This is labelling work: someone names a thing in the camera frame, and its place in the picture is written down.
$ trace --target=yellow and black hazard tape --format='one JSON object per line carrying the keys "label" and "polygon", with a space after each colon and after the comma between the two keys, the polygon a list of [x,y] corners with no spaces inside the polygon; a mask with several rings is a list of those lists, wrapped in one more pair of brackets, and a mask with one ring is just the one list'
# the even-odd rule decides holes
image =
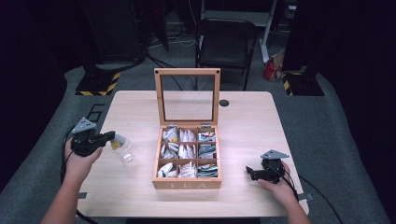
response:
{"label": "yellow and black hazard tape", "polygon": [[111,92],[114,91],[116,88],[117,81],[119,80],[120,73],[114,75],[113,79],[111,80],[110,85],[106,91],[76,91],[76,95],[86,95],[86,96],[93,96],[93,95],[110,95]]}
{"label": "yellow and black hazard tape", "polygon": [[[301,73],[290,73],[290,74],[293,74],[293,75],[300,75]],[[293,95],[293,92],[291,91],[290,84],[289,84],[289,82],[288,82],[288,79],[287,79],[287,77],[286,77],[286,74],[285,74],[285,73],[282,73],[281,78],[282,78],[283,87],[285,88],[286,94],[287,94],[287,95]]]}

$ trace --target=wooden lid frame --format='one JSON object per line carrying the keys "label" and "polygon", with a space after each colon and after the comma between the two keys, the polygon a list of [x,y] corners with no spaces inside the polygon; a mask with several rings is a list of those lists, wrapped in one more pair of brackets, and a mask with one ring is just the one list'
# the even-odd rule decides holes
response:
{"label": "wooden lid frame", "polygon": [[[158,102],[158,109],[159,109],[159,115],[160,115],[160,123],[162,126],[166,125],[172,125],[176,124],[177,126],[202,126],[203,124],[205,125],[211,125],[211,126],[217,126],[218,125],[218,117],[219,117],[219,84],[220,84],[220,69],[219,68],[156,68],[154,69],[154,75],[155,75],[155,85],[156,85],[156,90],[157,90],[157,102]],[[184,106],[187,107],[190,112],[189,113],[180,113],[180,115],[176,114],[173,118],[170,116],[168,113],[170,112],[169,108],[167,107],[169,105],[174,106],[174,105],[179,105],[181,101],[189,101],[184,99],[183,97],[186,95],[183,95],[183,91],[165,91],[163,89],[163,77],[175,77],[175,76],[213,76],[213,89],[212,91],[191,91],[189,95],[196,95],[194,99],[199,98],[200,94],[203,94],[204,96],[210,97],[211,96],[211,118],[207,119],[202,119],[202,118],[181,118],[181,114],[189,114],[192,117],[194,116],[201,116],[198,115],[199,112],[194,108],[195,106],[200,106],[200,105],[195,105],[194,103],[191,103],[190,105]],[[172,101],[167,101],[164,100],[166,95],[166,99],[168,99],[168,95],[176,96],[176,98],[180,98],[177,103],[169,103]],[[208,103],[206,106],[204,106],[204,110],[208,108],[207,106],[210,106],[210,103]]]}

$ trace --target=dark background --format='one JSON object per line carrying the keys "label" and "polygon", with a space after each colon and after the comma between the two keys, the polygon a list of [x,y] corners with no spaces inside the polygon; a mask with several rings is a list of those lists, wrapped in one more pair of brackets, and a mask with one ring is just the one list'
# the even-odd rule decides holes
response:
{"label": "dark background", "polygon": [[[173,2],[180,8],[185,5],[182,1]],[[199,6],[199,1],[191,3]],[[317,59],[323,61],[318,71],[333,84],[340,98],[361,160],[392,222],[396,222],[393,206],[396,151],[392,144],[396,139],[394,11],[395,4],[389,0],[381,4],[301,1],[284,64],[284,70],[288,70]],[[102,63],[103,55],[87,11],[77,0],[6,1],[0,12],[1,123],[6,124],[1,134],[3,189],[62,101],[66,88],[64,73],[82,66],[64,15],[72,15],[71,21],[76,21],[73,25],[79,30],[91,62]],[[334,30],[334,25],[336,32],[329,38],[328,32]]]}

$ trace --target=human arm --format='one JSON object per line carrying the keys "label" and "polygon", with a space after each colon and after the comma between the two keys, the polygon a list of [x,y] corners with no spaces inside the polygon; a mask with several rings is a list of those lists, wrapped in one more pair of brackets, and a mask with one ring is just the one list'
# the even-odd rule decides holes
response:
{"label": "human arm", "polygon": [[75,223],[79,189],[101,153],[102,148],[99,147],[90,156],[80,157],[72,153],[71,139],[66,142],[64,182],[41,223]]}
{"label": "human arm", "polygon": [[[282,162],[285,167],[285,175],[284,177],[287,180],[290,180],[290,169],[289,166]],[[272,182],[265,181],[263,179],[259,179],[258,183],[265,189],[269,190],[274,198],[283,206],[286,211],[286,215],[288,217],[288,223],[294,224],[308,224],[311,223],[308,216],[306,215],[304,209],[300,206],[298,201],[296,200],[293,190],[290,188],[288,183],[281,178],[277,184],[273,184]]]}

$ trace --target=human hand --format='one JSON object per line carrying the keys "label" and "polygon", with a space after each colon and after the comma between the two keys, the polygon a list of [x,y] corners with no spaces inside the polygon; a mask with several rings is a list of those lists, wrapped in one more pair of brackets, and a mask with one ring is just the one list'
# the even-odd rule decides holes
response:
{"label": "human hand", "polygon": [[66,142],[64,150],[64,159],[67,160],[64,182],[80,186],[90,173],[93,163],[100,157],[103,149],[99,147],[90,156],[81,157],[72,153],[71,142],[72,138]]}
{"label": "human hand", "polygon": [[[282,164],[286,171],[284,177],[288,181],[290,181],[290,176],[289,176],[290,168],[285,162],[282,162]],[[280,178],[280,181],[277,184],[274,184],[273,182],[270,181],[265,181],[263,179],[259,179],[257,182],[263,188],[269,190],[274,196],[274,198],[278,202],[280,202],[284,207],[288,204],[297,202],[293,190],[290,188],[288,183],[283,178]]]}

